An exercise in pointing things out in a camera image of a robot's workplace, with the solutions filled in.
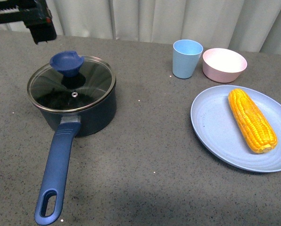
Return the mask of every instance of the saucepan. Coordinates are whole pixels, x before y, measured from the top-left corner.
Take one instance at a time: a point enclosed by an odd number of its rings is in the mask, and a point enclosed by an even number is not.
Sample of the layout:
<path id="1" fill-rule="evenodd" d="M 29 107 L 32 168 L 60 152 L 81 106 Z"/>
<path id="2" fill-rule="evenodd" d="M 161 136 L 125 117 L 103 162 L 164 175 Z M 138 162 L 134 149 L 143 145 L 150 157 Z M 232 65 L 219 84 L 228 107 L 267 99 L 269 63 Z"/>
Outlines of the saucepan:
<path id="1" fill-rule="evenodd" d="M 65 51 L 53 56 L 30 78 L 27 93 L 55 131 L 35 209 L 39 225 L 55 222 L 63 208 L 72 141 L 96 133 L 116 112 L 116 77 L 102 59 Z M 48 200 L 55 198 L 46 216 Z"/>

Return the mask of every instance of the blue handle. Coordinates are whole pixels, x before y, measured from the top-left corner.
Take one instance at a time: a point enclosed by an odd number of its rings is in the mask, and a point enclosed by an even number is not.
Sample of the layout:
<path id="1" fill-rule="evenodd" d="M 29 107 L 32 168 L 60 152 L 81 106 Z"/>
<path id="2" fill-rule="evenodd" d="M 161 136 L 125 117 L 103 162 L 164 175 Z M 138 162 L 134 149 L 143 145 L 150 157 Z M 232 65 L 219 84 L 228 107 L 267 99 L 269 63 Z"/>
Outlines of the blue handle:
<path id="1" fill-rule="evenodd" d="M 65 77 L 74 77 L 79 73 L 85 58 L 76 51 L 64 51 L 55 54 L 49 61 L 50 66 Z"/>
<path id="2" fill-rule="evenodd" d="M 50 225 L 61 215 L 71 145 L 80 126 L 80 122 L 66 122 L 61 123 L 55 131 L 35 210 L 35 221 L 39 225 Z M 48 200 L 54 195 L 56 195 L 54 211 L 51 215 L 45 216 Z"/>

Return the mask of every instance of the plate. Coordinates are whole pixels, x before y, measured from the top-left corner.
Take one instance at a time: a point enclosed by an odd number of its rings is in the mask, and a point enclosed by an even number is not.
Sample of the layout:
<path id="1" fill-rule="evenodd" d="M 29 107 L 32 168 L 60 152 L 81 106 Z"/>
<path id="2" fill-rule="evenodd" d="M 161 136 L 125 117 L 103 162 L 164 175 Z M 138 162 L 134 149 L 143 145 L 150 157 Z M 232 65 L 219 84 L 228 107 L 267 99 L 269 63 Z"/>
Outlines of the plate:
<path id="1" fill-rule="evenodd" d="M 228 103 L 228 94 L 235 88 L 247 92 L 269 121 L 278 138 L 275 149 L 256 154 L 247 146 Z M 211 87 L 194 99 L 191 120 L 200 141 L 228 164 L 253 172 L 281 171 L 281 104 L 270 97 L 240 86 Z"/>

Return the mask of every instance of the lid rim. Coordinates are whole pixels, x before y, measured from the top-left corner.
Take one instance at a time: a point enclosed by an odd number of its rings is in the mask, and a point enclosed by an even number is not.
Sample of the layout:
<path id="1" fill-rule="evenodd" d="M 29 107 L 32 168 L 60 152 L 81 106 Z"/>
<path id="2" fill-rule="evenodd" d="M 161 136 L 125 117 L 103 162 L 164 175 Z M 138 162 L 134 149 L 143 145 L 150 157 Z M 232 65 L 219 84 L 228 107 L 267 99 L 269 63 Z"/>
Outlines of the lid rim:
<path id="1" fill-rule="evenodd" d="M 79 108 L 73 108 L 73 109 L 69 109 L 69 110 L 59 110 L 59 109 L 52 109 L 52 108 L 48 108 L 45 106 L 40 105 L 32 96 L 31 94 L 31 86 L 34 82 L 34 80 L 36 78 L 38 78 L 41 74 L 43 74 L 44 72 L 46 72 L 47 70 L 51 69 L 51 65 L 49 63 L 43 65 L 41 68 L 39 68 L 29 79 L 28 83 L 27 83 L 27 95 L 29 100 L 33 103 L 33 105 L 35 105 L 37 108 L 39 108 L 40 110 L 46 111 L 46 112 L 51 112 L 51 113 L 74 113 L 74 112 L 80 112 L 82 110 L 91 108 L 97 104 L 99 104 L 101 101 L 103 101 L 104 99 L 106 99 L 109 94 L 112 92 L 112 90 L 115 88 L 116 85 L 116 76 L 114 74 L 113 69 L 110 67 L 110 65 L 108 63 L 106 63 L 104 60 L 95 57 L 95 56 L 83 56 L 85 57 L 85 61 L 87 60 L 88 62 L 96 62 L 102 66 L 104 66 L 111 75 L 111 84 L 108 88 L 108 90 L 104 93 L 104 95 L 102 95 L 98 100 L 92 102 L 89 105 L 83 106 L 83 107 L 79 107 Z"/>

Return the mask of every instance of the pot lid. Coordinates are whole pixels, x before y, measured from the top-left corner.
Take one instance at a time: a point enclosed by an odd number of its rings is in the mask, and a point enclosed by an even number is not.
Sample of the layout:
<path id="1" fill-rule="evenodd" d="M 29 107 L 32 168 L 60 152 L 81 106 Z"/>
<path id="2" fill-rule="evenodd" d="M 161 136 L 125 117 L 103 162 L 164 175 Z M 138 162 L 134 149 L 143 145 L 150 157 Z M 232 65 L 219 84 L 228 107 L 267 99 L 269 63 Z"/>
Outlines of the pot lid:
<path id="1" fill-rule="evenodd" d="M 27 93 L 39 109 L 76 112 L 102 101 L 115 87 L 115 75 L 103 60 L 75 51 L 54 55 L 30 78 Z"/>

